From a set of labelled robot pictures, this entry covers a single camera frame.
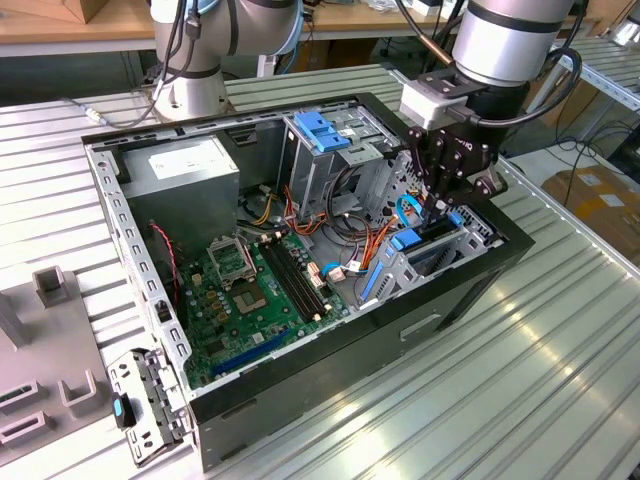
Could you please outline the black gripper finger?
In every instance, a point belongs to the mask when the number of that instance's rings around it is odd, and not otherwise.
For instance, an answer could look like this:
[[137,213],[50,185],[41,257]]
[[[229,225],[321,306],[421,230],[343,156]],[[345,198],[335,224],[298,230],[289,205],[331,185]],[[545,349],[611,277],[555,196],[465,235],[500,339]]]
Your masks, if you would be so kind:
[[441,214],[455,206],[475,205],[503,193],[507,186],[495,169],[497,159],[487,169],[467,178],[456,179],[450,176],[446,196],[437,202],[435,212]]
[[446,132],[434,130],[428,132],[420,127],[408,130],[409,152],[413,171],[419,177],[427,192],[423,206],[423,218],[426,224],[437,209],[437,202],[446,196],[450,173],[443,163],[446,153]]

